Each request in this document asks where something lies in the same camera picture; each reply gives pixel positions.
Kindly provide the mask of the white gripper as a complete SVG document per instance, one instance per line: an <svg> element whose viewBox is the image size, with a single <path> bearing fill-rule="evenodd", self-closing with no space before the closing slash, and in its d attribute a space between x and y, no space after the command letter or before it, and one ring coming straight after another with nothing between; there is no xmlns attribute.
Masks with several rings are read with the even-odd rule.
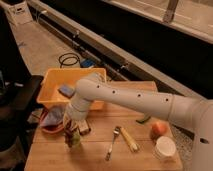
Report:
<svg viewBox="0 0 213 171"><path fill-rule="evenodd" d="M87 117L87 111L79 111L68 103L65 107L65 112L63 116L63 124L66 125L69 121L80 121Z"/></svg>

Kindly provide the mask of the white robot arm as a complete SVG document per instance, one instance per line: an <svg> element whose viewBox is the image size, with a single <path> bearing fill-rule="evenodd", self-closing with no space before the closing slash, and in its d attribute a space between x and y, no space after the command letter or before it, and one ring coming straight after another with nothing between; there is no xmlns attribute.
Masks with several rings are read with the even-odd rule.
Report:
<svg viewBox="0 0 213 171"><path fill-rule="evenodd" d="M213 171L213 100L111 86L93 72L76 82L75 94L66 107L68 117L85 119L95 100L149 114L193 132L190 171Z"/></svg>

